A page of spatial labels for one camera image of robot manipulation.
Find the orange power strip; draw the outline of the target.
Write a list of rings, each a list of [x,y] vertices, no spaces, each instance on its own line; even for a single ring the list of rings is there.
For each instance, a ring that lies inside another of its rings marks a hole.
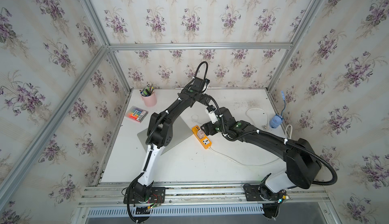
[[[208,137],[205,135],[203,130],[201,130],[201,128],[198,125],[194,126],[191,130],[193,135],[196,137],[199,143],[204,147],[204,149],[209,149],[212,146],[212,142],[208,139]]]

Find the white charger adapter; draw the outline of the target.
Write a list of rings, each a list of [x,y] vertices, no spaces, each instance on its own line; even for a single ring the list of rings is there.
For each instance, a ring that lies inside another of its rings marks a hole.
[[[205,137],[206,137],[206,135],[205,135],[205,133],[201,130],[201,131],[198,131],[197,133],[196,133],[196,136],[198,137],[198,139],[200,140],[200,141],[202,141]]]

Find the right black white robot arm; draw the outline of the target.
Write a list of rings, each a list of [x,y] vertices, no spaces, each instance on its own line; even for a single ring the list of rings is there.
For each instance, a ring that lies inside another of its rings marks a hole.
[[[283,160],[286,168],[269,173],[259,184],[258,192],[265,201],[279,199],[290,188],[309,189],[311,185],[331,186],[338,180],[334,167],[317,155],[304,139],[292,140],[260,130],[249,122],[236,121],[230,111],[219,107],[216,100],[204,95],[199,102],[207,107],[210,122],[201,126],[205,135],[220,133],[229,142],[244,142],[260,147]]]

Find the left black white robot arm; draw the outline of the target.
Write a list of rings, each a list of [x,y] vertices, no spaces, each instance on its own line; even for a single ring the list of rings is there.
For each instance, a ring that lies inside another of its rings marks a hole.
[[[211,99],[205,93],[210,80],[206,78],[208,63],[203,61],[196,69],[192,80],[178,93],[178,98],[166,110],[151,115],[147,129],[147,153],[140,174],[126,189],[124,203],[146,203],[152,195],[154,171],[162,152],[173,139],[176,119],[196,102],[209,106]]]

